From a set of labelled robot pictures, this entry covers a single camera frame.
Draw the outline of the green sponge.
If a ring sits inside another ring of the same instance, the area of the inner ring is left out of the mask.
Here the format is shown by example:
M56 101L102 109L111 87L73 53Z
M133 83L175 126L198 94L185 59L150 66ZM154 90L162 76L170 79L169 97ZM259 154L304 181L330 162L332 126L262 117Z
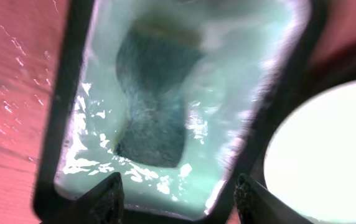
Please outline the green sponge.
M183 85L203 54L179 39L132 28L116 58L128 120L115 152L155 167L177 167L185 145Z

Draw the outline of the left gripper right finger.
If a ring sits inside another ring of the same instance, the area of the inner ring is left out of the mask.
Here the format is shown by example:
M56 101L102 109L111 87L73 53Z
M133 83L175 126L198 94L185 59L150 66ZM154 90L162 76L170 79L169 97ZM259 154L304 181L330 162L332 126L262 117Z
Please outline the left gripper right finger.
M312 224L246 174L237 178L234 199L241 224Z

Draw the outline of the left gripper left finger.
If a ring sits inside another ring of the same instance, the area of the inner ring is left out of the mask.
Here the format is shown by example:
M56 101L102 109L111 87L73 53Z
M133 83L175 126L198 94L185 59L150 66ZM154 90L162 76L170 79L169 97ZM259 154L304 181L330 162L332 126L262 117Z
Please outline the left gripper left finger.
M121 174L114 172L41 224L122 224L123 212L123 182Z

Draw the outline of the mint plate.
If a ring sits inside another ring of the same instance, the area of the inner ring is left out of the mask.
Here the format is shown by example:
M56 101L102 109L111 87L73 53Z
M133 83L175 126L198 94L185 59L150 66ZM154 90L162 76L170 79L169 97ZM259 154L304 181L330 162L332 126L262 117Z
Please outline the mint plate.
M356 81L296 108L266 151L268 190L314 223L356 223Z

